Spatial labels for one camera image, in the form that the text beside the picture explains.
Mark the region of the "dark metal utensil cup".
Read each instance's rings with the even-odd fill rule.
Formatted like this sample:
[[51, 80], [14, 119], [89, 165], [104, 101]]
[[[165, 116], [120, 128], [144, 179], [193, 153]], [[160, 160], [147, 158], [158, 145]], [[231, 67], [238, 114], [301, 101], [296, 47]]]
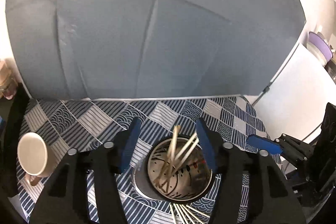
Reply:
[[[215, 175], [209, 169], [199, 145], [195, 147], [187, 161], [170, 179], [159, 188], [154, 179], [165, 163], [171, 139], [166, 137], [157, 141], [147, 156], [133, 170], [131, 179], [135, 190], [144, 198], [153, 201], [187, 204], [204, 197], [213, 186]], [[162, 184], [168, 177], [167, 170], [160, 179]]]

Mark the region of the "beige ceramic mug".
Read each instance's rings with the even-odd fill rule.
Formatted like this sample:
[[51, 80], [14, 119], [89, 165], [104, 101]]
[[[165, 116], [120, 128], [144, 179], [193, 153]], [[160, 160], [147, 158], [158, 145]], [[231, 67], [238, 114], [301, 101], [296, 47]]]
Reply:
[[36, 186], [42, 178], [50, 176], [57, 166], [51, 147], [34, 132], [28, 132], [20, 138], [17, 157], [29, 186]]

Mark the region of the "blue patterned tablecloth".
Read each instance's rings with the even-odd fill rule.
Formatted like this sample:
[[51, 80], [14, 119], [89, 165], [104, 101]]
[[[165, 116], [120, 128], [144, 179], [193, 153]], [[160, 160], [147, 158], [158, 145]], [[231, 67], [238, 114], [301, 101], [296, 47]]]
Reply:
[[203, 118], [208, 127], [240, 149], [254, 152], [246, 143], [250, 135], [267, 135], [255, 109], [243, 96], [140, 101], [31, 100], [20, 133], [34, 132], [60, 160], [70, 148], [88, 151], [114, 139], [133, 118], [142, 122], [141, 134], [128, 169], [116, 177], [121, 203], [129, 223], [180, 223], [177, 212], [165, 201], [142, 198], [131, 182], [131, 173], [154, 144], [179, 125], [191, 135]]

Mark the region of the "purple lidded container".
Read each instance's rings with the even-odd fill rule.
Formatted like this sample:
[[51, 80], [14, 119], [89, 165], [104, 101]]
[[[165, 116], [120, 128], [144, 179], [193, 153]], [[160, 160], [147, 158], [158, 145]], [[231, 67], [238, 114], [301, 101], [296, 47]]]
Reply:
[[309, 32], [306, 48], [318, 59], [323, 67], [335, 54], [335, 49], [328, 44], [327, 40], [320, 32]]

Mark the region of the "pink jar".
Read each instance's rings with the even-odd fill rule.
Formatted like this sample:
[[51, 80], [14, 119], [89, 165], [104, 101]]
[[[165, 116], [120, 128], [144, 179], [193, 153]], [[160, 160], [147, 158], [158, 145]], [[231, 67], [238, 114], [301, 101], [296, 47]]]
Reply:
[[17, 93], [18, 84], [12, 74], [12, 71], [6, 65], [5, 60], [1, 60], [0, 71], [0, 91], [1, 94], [7, 99], [11, 100]]

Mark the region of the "blue fabric backdrop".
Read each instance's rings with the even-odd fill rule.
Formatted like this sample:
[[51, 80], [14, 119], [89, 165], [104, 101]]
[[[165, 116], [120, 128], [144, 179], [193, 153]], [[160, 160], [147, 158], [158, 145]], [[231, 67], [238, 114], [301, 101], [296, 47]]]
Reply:
[[305, 24], [299, 0], [6, 0], [35, 98], [259, 94]]

